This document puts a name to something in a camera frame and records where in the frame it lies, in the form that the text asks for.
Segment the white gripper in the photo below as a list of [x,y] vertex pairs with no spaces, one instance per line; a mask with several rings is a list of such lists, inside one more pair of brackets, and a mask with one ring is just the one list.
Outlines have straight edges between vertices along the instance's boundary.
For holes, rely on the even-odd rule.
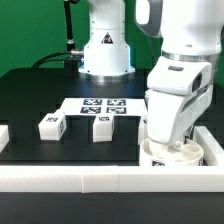
[[184,62],[161,56],[147,79],[148,135],[173,145],[210,106],[209,62]]

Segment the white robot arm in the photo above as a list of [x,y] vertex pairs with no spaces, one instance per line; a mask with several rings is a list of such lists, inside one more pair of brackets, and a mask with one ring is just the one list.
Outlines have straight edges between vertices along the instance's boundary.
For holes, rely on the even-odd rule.
[[[79,72],[99,82],[132,73],[124,0],[87,2],[90,39]],[[163,39],[147,79],[148,136],[172,145],[211,103],[224,0],[136,0],[134,17],[145,35]]]

